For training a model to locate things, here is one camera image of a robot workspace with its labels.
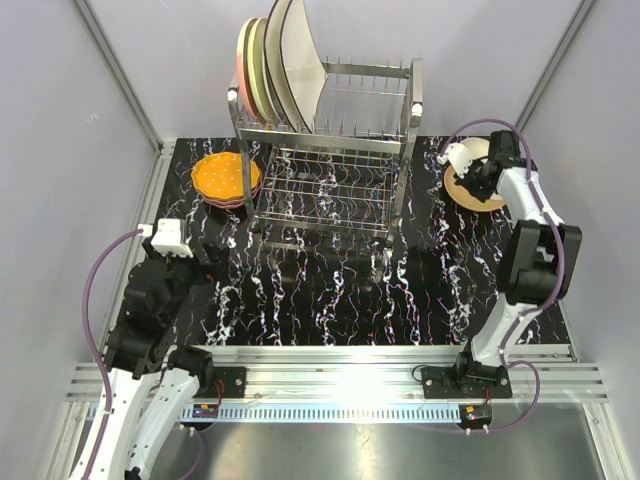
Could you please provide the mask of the tan round plate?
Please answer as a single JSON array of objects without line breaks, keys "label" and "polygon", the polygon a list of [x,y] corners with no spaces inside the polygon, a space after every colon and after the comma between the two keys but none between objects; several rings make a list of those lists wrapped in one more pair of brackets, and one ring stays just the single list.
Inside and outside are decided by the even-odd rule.
[{"label": "tan round plate", "polygon": [[455,183],[455,171],[448,166],[444,174],[444,188],[451,199],[459,206],[473,212],[492,212],[506,206],[501,197],[490,198],[484,202],[477,200],[465,188]]}]

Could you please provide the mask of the orange polka dot plate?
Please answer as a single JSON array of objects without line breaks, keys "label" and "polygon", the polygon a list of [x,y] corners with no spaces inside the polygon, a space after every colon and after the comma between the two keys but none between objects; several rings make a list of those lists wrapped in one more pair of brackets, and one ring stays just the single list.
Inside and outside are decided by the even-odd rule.
[{"label": "orange polka dot plate", "polygon": [[195,190],[209,199],[230,201],[244,194],[243,158],[240,153],[215,153],[196,162],[191,171]]}]

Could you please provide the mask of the white square plate black rim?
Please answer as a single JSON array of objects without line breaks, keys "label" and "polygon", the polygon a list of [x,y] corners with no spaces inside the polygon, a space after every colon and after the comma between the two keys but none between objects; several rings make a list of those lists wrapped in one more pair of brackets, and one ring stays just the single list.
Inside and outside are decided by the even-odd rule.
[{"label": "white square plate black rim", "polygon": [[327,73],[312,37],[304,1],[288,2],[280,46],[287,86],[297,113],[305,128],[313,132]]}]

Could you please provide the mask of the cream round plate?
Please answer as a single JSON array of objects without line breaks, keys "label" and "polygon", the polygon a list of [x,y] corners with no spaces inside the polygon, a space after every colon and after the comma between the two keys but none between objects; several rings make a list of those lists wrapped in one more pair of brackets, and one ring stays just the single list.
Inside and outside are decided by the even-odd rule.
[{"label": "cream round plate", "polygon": [[481,137],[468,137],[461,144],[470,152],[472,159],[479,159],[482,163],[488,161],[489,141]]}]

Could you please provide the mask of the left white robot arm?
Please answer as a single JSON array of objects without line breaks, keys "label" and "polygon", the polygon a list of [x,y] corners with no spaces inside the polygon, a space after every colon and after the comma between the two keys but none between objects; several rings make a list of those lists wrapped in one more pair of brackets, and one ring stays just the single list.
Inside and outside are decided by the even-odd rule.
[{"label": "left white robot arm", "polygon": [[181,241],[146,239],[128,275],[115,327],[92,351],[103,382],[98,412],[74,479],[148,479],[184,405],[225,393],[212,355],[174,343],[173,323],[191,289],[220,271],[224,251],[203,265]]}]

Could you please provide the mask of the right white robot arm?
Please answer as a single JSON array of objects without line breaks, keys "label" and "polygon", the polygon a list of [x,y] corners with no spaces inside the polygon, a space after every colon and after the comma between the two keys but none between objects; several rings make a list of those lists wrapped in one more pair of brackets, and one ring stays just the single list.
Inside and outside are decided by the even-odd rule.
[{"label": "right white robot arm", "polygon": [[501,197],[515,225],[496,274],[494,308],[449,374],[465,397],[507,386],[511,348],[540,312],[566,295],[582,243],[581,229],[562,220],[544,195],[519,133],[494,131],[482,148],[477,141],[447,145],[442,160],[473,198]]}]

